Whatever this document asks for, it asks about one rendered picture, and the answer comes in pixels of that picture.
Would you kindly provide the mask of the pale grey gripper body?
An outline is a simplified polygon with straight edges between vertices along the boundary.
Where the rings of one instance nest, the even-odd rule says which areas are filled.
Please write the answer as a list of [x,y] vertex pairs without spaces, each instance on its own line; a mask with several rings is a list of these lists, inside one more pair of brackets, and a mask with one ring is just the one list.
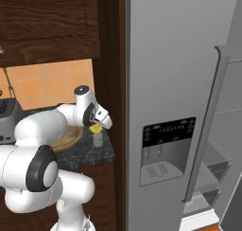
[[109,112],[105,109],[97,110],[95,114],[95,122],[107,130],[112,126],[112,120]]

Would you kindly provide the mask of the glass of lemonade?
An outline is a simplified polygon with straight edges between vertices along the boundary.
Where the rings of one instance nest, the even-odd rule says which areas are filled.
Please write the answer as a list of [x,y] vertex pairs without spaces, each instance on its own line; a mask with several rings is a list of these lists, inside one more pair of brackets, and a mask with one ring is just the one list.
[[92,125],[89,131],[93,134],[94,146],[99,148],[103,145],[102,127],[98,124]]

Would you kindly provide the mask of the grey fridge door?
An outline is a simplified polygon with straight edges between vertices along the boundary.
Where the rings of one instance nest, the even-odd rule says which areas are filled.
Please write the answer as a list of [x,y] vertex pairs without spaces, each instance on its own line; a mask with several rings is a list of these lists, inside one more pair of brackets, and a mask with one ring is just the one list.
[[127,229],[179,231],[236,0],[126,0]]

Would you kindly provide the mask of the clear fridge drawer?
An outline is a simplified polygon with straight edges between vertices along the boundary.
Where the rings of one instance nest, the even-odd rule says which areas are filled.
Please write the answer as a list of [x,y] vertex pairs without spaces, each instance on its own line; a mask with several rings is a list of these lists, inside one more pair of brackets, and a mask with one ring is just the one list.
[[230,161],[225,160],[215,164],[206,164],[206,167],[219,182],[222,182],[231,165],[232,163]]
[[219,187],[213,187],[212,189],[207,190],[199,190],[193,194],[190,205],[198,209],[211,207],[215,204],[220,194],[221,189]]

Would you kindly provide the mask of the grey fridge body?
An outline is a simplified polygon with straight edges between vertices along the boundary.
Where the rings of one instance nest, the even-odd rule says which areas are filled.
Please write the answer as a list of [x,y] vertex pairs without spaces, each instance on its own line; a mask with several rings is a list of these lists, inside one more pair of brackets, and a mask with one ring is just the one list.
[[[242,0],[236,0],[228,39],[229,63],[202,157],[194,193],[219,187],[215,204],[202,209],[188,202],[179,231],[232,231],[222,226],[233,197],[242,184]],[[232,163],[222,182],[206,167],[228,160]]]

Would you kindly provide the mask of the round wooden board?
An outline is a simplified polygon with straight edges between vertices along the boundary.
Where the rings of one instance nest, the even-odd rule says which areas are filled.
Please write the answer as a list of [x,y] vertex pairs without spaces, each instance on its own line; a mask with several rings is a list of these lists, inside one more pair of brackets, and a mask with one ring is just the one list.
[[82,135],[82,127],[69,126],[65,136],[60,140],[54,141],[51,144],[51,147],[54,150],[54,152],[65,151],[76,145],[77,142],[81,139]]

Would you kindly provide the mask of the tall dark wooden panel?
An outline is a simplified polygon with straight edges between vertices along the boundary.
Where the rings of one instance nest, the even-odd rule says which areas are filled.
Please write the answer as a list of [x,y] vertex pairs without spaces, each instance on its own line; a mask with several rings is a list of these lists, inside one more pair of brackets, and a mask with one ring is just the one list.
[[93,60],[95,94],[112,119],[116,231],[128,231],[126,209],[126,0],[97,0],[100,57]]

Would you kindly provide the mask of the dark wooden base cupboard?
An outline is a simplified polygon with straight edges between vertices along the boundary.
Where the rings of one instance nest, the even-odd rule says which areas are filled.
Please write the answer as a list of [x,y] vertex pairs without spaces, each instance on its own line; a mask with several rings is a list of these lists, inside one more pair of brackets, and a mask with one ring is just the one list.
[[[95,195],[83,208],[91,216],[96,231],[116,231],[113,162],[75,172],[83,172],[95,181]],[[53,205],[34,213],[12,213],[5,205],[4,195],[5,190],[0,187],[0,231],[49,231],[58,220]]]

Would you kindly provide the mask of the hanging metal tool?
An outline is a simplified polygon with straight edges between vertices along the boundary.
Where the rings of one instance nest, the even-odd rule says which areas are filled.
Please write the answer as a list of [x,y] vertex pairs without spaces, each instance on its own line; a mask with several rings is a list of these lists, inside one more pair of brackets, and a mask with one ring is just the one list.
[[11,83],[10,83],[8,70],[7,70],[6,67],[3,67],[2,69],[3,69],[3,72],[4,72],[4,74],[5,74],[6,80],[7,80],[7,82],[8,82],[9,95],[10,95],[11,98],[16,98],[14,88],[13,88],[13,86],[12,86]]

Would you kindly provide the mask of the dark wooden wall cupboard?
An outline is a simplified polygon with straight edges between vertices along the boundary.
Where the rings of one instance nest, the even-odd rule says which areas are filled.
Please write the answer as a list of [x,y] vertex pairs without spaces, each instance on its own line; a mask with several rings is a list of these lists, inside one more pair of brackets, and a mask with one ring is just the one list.
[[100,56],[97,0],[0,0],[0,66]]

